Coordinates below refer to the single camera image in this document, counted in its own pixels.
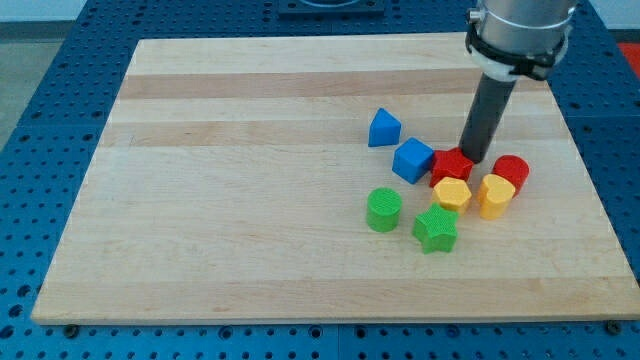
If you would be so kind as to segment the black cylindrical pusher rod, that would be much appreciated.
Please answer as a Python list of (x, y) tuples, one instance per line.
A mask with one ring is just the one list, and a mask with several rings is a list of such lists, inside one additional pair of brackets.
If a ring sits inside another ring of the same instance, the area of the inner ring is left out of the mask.
[(486, 157), (515, 84), (481, 76), (459, 140), (463, 155), (473, 163)]

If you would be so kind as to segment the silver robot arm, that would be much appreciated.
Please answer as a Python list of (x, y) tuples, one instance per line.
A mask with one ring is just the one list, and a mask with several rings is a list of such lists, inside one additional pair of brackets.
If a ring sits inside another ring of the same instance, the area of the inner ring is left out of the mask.
[(478, 0), (467, 10), (465, 47), (481, 68), (459, 147), (484, 160), (516, 82), (544, 81), (562, 61), (576, 0)]

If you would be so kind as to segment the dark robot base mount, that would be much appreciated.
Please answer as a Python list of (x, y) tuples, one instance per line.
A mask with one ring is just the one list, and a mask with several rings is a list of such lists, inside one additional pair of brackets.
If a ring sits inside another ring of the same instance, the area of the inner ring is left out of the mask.
[(280, 17), (381, 15), (386, 0), (278, 0)]

